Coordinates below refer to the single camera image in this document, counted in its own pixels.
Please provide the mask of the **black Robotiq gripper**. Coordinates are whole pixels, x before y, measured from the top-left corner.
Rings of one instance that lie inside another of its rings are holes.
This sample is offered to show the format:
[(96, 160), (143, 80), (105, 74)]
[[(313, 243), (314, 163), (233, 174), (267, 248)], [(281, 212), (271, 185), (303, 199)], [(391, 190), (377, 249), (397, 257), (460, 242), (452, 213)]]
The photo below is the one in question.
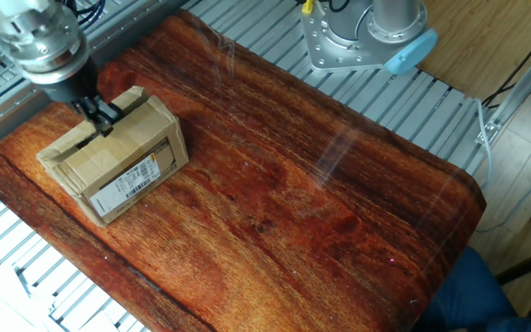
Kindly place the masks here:
[(98, 91), (99, 70), (95, 63), (85, 63), (68, 79), (46, 86), (46, 95), (52, 101), (72, 102), (76, 111), (88, 120), (102, 135), (111, 133), (114, 124), (124, 117), (121, 108), (106, 103)]

